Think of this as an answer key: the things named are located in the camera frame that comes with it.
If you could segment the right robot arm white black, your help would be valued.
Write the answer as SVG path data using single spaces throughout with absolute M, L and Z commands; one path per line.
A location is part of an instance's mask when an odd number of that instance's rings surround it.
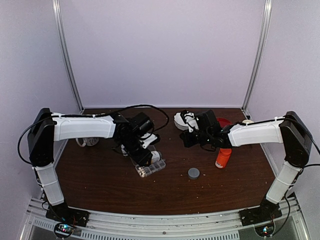
M 236 122 L 221 127 L 212 110 L 198 113 L 184 110 L 174 115 L 174 124 L 182 131 L 179 137 L 186 148 L 210 145 L 215 150 L 262 143 L 283 144 L 284 163 L 256 210 L 261 221 L 276 212 L 299 172 L 307 166 L 313 144 L 311 133 L 294 111 L 270 120 Z

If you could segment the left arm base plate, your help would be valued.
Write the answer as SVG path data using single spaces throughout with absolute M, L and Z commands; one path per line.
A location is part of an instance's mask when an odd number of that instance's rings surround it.
M 69 238 L 79 227 L 86 227 L 90 213 L 68 206 L 48 206 L 45 217 L 56 221 L 53 233 L 59 239 Z

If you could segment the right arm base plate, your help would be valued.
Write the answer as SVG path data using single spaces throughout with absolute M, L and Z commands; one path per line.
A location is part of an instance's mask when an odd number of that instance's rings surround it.
M 253 226 L 255 233 L 263 238 L 268 238 L 273 235 L 276 230 L 274 220 L 280 218 L 282 215 L 282 212 L 278 209 L 270 211 L 261 206 L 245 208 L 239 211 L 242 226 Z

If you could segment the clear plastic pill organizer box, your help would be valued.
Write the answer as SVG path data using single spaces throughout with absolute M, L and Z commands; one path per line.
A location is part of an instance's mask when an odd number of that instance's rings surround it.
M 135 169 L 141 178 L 146 178 L 152 175 L 153 173 L 161 171 L 165 167 L 166 162 L 164 159 L 156 161 L 155 163 L 152 163 L 150 166 L 139 166 L 138 164 L 135 165 Z

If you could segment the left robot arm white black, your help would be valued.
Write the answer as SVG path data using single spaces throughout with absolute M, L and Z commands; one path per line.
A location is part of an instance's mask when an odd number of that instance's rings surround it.
M 69 221 L 73 213 L 63 196 L 54 167 L 54 142 L 68 139 L 114 139 L 122 154 L 129 156 L 141 167 L 161 159 L 161 154 L 149 150 L 158 141 L 151 131 L 154 124 L 143 112 L 133 118 L 120 113 L 98 115 L 71 115 L 52 113 L 49 108 L 40 110 L 34 123 L 24 132 L 28 135 L 29 161 L 44 190 L 49 207 L 61 222 Z

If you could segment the orange pill bottle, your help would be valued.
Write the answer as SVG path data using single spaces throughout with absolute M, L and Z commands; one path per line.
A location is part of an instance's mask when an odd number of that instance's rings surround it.
M 219 169 L 223 169 L 227 166 L 227 163 L 232 154 L 231 148 L 220 148 L 218 152 L 218 156 L 215 161 L 215 166 Z

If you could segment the small white pill bottle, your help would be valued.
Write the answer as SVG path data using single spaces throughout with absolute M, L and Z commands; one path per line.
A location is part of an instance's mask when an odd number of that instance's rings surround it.
M 125 156 L 125 157 L 127 157 L 129 155 L 123 145 L 121 145 L 121 152 L 122 152 L 122 155 Z

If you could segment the amber bottle with grey cap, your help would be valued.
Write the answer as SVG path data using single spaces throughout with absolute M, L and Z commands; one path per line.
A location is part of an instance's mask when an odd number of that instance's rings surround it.
M 152 154 L 152 157 L 151 157 L 151 160 L 150 160 L 151 164 L 159 162 L 162 159 L 162 154 L 159 151 L 153 150 L 150 153 Z

